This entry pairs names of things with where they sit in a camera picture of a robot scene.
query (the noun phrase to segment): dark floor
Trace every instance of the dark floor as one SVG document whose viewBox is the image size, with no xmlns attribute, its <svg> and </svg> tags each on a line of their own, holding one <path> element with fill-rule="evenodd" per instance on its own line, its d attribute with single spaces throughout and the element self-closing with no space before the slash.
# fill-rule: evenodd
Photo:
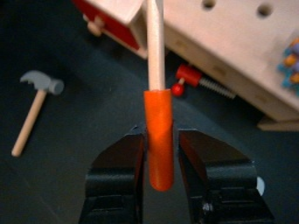
<svg viewBox="0 0 299 224">
<path fill-rule="evenodd" d="M 166 58 L 168 86 L 182 61 L 172 53 Z M 36 93 L 19 80 L 32 69 L 61 78 L 65 89 L 48 96 L 23 156 L 15 158 L 11 149 Z M 89 35 L 71 1 L 1 2 L 1 224 L 77 222 L 89 164 L 144 121 L 146 88 L 146 61 L 109 38 Z M 178 123 L 226 141 L 256 161 L 276 223 L 299 223 L 298 133 L 262 132 L 256 109 L 200 87 L 188 88 L 172 104 Z M 146 223 L 188 223 L 178 189 L 167 197 L 146 189 L 158 208 L 144 211 Z M 167 200 L 163 209 L 156 198 Z"/>
</svg>

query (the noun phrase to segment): orange grip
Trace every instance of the orange grip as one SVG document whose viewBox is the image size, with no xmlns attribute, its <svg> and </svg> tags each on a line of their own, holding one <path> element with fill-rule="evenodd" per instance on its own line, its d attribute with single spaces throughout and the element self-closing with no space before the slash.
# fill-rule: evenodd
<svg viewBox="0 0 299 224">
<path fill-rule="evenodd" d="M 174 184 L 174 114 L 171 90 L 144 91 L 150 182 L 167 191 Z"/>
</svg>

